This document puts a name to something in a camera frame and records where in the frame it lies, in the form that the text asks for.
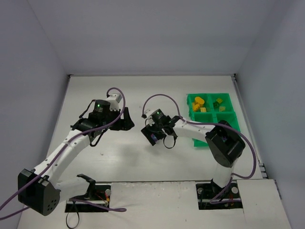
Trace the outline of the purple lotus lego piece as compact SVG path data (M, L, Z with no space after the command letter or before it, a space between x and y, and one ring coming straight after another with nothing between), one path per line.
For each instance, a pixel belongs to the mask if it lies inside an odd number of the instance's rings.
M151 138L154 140L154 142L158 141L158 138L154 134L151 134Z

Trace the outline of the yellow curved lego brick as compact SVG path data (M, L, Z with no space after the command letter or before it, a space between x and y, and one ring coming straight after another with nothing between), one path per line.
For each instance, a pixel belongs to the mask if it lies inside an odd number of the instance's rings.
M198 112L200 111L200 105L199 104L196 104L196 103L192 103L192 110L193 112Z

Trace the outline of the pale yellow curved lego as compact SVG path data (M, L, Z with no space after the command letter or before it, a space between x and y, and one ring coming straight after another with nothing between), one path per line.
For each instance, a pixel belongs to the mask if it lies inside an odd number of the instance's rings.
M205 107L201 107L201 108L200 108L200 111L201 111L202 113L206 113L206 112L207 112L207 110L206 110Z

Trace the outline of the orange yellow curved lego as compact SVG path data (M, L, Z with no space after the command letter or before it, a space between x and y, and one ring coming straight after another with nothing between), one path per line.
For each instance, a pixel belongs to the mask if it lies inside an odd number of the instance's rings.
M199 96L195 97L194 99L194 103L195 105L198 105L200 107L203 107L203 105L205 104L205 100Z

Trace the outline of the dark green curved lego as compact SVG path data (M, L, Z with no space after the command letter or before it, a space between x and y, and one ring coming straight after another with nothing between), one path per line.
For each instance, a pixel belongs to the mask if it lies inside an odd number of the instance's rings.
M214 102L214 103L213 103L213 107L214 107L214 108L217 108L217 107L219 107L219 106L220 106L220 104L219 104L218 102Z

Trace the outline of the lime curved lego brick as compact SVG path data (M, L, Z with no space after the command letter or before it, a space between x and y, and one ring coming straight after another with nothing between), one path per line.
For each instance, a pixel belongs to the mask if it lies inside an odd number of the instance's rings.
M225 110L226 110L226 107L224 107L224 106L220 106L220 107L219 107L219 111L220 111L220 112L224 112Z

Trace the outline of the lime square lego brick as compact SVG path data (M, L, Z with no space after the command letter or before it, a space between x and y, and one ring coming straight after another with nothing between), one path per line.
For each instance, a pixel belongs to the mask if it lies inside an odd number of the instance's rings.
M217 98L216 102L218 102L219 104L221 104L223 102L223 100L221 98Z

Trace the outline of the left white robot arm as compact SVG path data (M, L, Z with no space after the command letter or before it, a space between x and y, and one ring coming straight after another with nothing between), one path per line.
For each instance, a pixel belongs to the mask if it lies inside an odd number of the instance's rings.
M80 115L71 126L65 140L32 170L18 175L18 200L43 216L51 214L57 205L81 197L89 200L96 193L96 181L84 174L60 183L59 178L87 147L94 147L107 130L128 131L134 127L128 107L119 108L115 99L93 100L94 108L88 117Z

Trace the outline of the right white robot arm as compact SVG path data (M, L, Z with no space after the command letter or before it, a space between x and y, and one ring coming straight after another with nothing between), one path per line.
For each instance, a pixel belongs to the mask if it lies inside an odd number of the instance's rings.
M199 122L190 124L177 115L171 118L160 109L147 109L142 117L147 120L147 124L141 132L151 145L168 136L172 136L174 141L178 137L187 137L207 143L216 161L211 183L218 188L227 185L245 143L226 121L214 125L202 125Z

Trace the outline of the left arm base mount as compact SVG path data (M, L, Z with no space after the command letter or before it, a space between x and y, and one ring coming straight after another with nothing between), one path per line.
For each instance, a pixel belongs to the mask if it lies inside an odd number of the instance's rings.
M109 207L110 197L105 191L111 191L111 185L97 184L95 180L87 175L79 174L77 178L81 178L89 183L87 191L83 195L75 196L78 199L76 202L68 200L65 205L65 213L102 213L109 212L107 209L98 208L87 203L80 202L79 200L84 200L91 202L95 205L99 205L105 208Z

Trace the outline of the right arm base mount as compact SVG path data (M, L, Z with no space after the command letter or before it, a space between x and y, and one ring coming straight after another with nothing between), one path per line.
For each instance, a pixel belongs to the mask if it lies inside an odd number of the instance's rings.
M242 209L243 204L236 181L218 195L222 188L212 183L197 183L195 185L199 210Z

